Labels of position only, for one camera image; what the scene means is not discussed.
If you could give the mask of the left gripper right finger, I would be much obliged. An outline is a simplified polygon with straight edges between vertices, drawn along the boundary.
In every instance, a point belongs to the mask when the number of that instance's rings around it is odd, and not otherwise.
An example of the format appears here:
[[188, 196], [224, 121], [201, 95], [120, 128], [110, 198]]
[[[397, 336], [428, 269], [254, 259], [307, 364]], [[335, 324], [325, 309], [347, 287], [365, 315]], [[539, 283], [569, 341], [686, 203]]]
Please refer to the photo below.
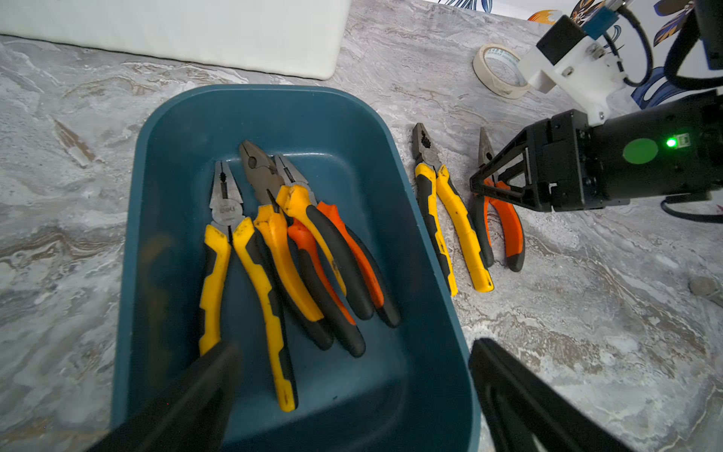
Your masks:
[[497, 451], [628, 451], [493, 339], [474, 341], [468, 367]]

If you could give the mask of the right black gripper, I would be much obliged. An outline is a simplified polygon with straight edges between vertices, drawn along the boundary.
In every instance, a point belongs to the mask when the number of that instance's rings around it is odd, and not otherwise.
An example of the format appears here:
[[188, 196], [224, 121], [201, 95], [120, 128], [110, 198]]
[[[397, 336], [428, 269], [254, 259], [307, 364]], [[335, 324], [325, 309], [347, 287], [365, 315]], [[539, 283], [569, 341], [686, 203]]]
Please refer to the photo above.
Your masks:
[[722, 97], [711, 90], [591, 126], [577, 110], [529, 125], [495, 152], [479, 131], [474, 194], [537, 212], [722, 187]]

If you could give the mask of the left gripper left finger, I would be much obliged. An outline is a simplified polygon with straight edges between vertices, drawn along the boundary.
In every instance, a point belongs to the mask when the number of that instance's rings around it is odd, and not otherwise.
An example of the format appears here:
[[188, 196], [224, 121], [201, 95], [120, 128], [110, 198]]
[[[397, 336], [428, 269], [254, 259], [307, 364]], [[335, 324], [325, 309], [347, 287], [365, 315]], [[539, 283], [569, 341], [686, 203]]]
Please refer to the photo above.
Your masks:
[[241, 374], [237, 346], [221, 341], [92, 451], [220, 451]]

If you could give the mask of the orange black needle pliers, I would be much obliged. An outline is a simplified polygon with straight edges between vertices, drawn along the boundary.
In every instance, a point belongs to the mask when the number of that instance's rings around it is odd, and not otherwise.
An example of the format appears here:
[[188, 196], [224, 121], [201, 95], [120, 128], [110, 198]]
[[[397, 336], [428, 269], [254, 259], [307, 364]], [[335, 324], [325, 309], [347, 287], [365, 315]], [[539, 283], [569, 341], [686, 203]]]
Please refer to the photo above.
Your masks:
[[[494, 156], [495, 152], [493, 147], [491, 147], [488, 134], [485, 128], [481, 127], [479, 132], [478, 164], [484, 166], [489, 163]], [[509, 189], [506, 183], [499, 181], [497, 173], [493, 173], [491, 177], [485, 179], [484, 184]], [[473, 225], [476, 228], [476, 234], [481, 248], [481, 259], [485, 268], [488, 269], [492, 267], [495, 262], [488, 225], [490, 207], [492, 207], [494, 211], [496, 211], [502, 227], [506, 266], [513, 272], [521, 272], [523, 264], [525, 263], [525, 233], [523, 232], [523, 225], [515, 207], [511, 203], [477, 194], [474, 194], [472, 206], [474, 211]]]

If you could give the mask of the yellow black large pliers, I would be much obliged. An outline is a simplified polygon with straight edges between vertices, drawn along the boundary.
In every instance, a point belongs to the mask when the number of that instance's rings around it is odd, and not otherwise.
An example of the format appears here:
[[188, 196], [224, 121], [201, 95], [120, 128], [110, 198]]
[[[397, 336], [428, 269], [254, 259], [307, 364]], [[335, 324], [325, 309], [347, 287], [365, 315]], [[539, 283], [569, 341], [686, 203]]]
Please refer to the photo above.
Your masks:
[[328, 350], [334, 342], [333, 333], [299, 275], [289, 248], [287, 219], [277, 203], [284, 180], [272, 158], [251, 141], [240, 144], [239, 154], [247, 181], [259, 202], [253, 225], [261, 232], [271, 253], [287, 306], [314, 344], [320, 350]]

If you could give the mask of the yellow black pliers small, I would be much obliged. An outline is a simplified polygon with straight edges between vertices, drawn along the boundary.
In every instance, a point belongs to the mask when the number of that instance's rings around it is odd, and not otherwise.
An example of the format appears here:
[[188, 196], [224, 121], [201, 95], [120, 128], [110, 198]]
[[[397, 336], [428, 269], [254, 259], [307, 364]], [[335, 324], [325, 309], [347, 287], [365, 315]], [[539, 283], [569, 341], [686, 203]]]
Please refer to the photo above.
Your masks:
[[293, 412], [299, 406], [297, 386], [284, 326], [282, 294], [275, 282], [273, 265], [261, 233], [244, 213], [241, 191], [227, 161], [215, 163], [210, 193], [211, 221], [205, 226], [203, 246], [205, 269], [201, 287], [201, 331], [199, 352], [207, 354], [224, 338], [222, 307], [229, 280], [241, 279], [260, 305], [258, 318], [263, 322], [265, 346], [280, 409]]

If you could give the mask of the yellow black diagonal pliers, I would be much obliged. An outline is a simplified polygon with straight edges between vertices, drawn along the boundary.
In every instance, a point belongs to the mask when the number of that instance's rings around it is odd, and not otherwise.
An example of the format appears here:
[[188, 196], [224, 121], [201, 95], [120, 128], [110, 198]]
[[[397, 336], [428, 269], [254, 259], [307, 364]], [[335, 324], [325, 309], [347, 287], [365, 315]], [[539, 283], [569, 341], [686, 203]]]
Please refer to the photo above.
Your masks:
[[342, 233], [317, 207], [314, 192], [308, 180], [285, 156], [277, 154], [273, 161], [284, 185], [277, 195], [277, 203], [287, 216], [298, 220], [312, 234], [325, 255], [334, 276], [352, 311], [361, 320], [369, 320], [375, 307], [363, 273], [352, 249]]

